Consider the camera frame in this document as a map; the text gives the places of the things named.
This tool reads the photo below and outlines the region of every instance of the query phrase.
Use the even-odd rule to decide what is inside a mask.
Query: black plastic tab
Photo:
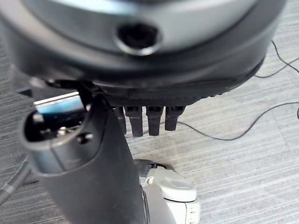
[[[177,127],[178,117],[182,115],[185,106],[168,106],[166,107],[165,130],[175,131]]]
[[[127,106],[125,107],[126,116],[130,118],[132,126],[132,133],[134,137],[142,137],[142,107],[141,106]]]
[[[163,107],[160,106],[147,106],[146,116],[149,122],[149,135],[157,136],[160,133],[160,121],[163,113]]]
[[[127,133],[127,125],[126,125],[126,118],[123,113],[123,107],[122,106],[113,107],[112,111],[117,116],[117,119],[121,125],[121,129],[123,131],[123,134],[126,134]]]

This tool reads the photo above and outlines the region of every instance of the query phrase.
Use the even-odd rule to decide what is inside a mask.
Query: floor
[[[286,61],[299,57],[299,1],[288,2],[274,38]],[[293,64],[299,68],[299,61]],[[272,45],[258,75],[283,67]],[[10,91],[9,60],[0,43],[0,185],[16,170],[23,151],[16,141],[19,120],[32,102]],[[271,106],[298,101],[299,74],[286,68],[268,79],[252,78],[223,96],[187,107],[180,121],[221,138],[242,133]],[[135,158],[170,163],[191,180],[202,203],[201,224],[299,223],[298,105],[263,116],[241,139],[229,142],[204,137],[178,125],[157,137],[128,139]],[[66,224],[38,184],[21,188],[0,208],[1,224]]]

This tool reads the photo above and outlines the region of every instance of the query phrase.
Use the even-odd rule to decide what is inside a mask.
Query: white plastic part
[[[163,197],[176,202],[193,202],[196,200],[196,189],[182,175],[163,167],[150,169],[147,184],[157,184]]]
[[[145,183],[160,188],[176,224],[198,224],[200,202],[196,189],[182,175],[163,167],[149,170]]]

